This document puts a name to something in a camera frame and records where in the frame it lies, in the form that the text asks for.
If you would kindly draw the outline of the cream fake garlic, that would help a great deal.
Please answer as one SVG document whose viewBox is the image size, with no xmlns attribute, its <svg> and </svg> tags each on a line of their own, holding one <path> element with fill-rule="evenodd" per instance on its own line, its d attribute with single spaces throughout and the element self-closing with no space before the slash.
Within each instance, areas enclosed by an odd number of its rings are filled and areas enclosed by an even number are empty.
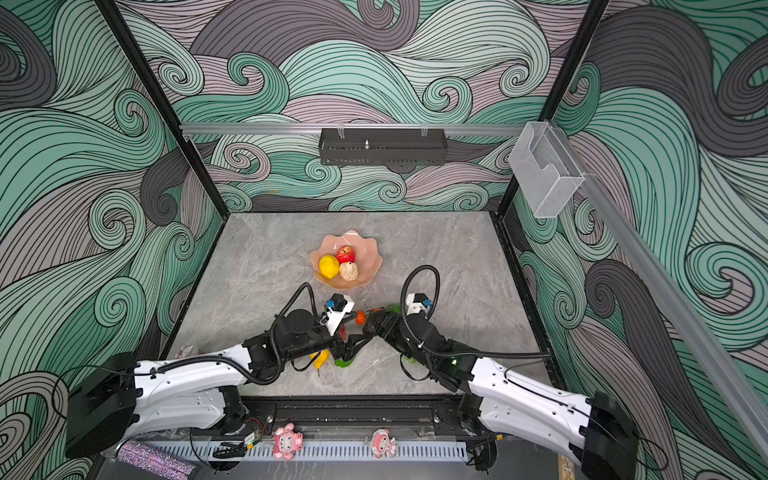
<svg viewBox="0 0 768 480">
<path fill-rule="evenodd" d="M 359 269 L 355 262 L 345 262 L 339 268 L 340 277 L 346 282 L 356 281 L 359 277 Z"/>
</svg>

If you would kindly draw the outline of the yellow lemon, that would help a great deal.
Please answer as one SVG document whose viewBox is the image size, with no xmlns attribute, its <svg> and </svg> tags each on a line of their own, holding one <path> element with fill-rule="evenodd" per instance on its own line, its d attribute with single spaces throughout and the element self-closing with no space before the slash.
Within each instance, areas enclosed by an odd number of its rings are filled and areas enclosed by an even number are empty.
<svg viewBox="0 0 768 480">
<path fill-rule="evenodd" d="M 340 262 L 335 255 L 326 254 L 318 261 L 320 274 L 326 279 L 333 279 L 340 273 Z"/>
</svg>

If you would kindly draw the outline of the red fake apple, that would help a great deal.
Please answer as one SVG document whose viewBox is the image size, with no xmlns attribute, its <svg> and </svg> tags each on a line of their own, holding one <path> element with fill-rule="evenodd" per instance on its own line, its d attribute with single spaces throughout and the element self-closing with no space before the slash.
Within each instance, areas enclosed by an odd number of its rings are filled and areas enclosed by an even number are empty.
<svg viewBox="0 0 768 480">
<path fill-rule="evenodd" d="M 351 245 L 344 245 L 337 250 L 336 259 L 340 264 L 354 263 L 356 252 Z"/>
</svg>

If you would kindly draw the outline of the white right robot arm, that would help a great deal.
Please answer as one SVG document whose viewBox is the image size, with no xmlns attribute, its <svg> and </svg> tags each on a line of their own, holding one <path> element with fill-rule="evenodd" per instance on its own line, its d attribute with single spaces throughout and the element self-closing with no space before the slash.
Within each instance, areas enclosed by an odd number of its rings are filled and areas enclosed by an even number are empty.
<svg viewBox="0 0 768 480">
<path fill-rule="evenodd" d="M 461 391 L 473 427 L 512 435 L 566 456 L 589 479 L 634 478 L 639 432 L 617 400 L 548 386 L 442 336 L 420 312 L 377 309 L 364 330 L 424 366 L 427 377 Z"/>
</svg>

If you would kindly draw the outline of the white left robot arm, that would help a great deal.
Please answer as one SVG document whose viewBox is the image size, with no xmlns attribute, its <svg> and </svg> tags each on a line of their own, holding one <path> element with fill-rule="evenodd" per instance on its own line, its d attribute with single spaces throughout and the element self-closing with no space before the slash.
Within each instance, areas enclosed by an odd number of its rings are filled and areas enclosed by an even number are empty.
<svg viewBox="0 0 768 480">
<path fill-rule="evenodd" d="M 297 309 L 233 347 L 171 361 L 115 354 L 89 367 L 69 394 L 65 455 L 95 455 L 127 438 L 192 427 L 236 432 L 246 421 L 238 389 L 274 383 L 292 360 L 327 350 L 351 360 L 372 338 L 368 330 L 342 336 L 349 314 L 331 318 Z"/>
</svg>

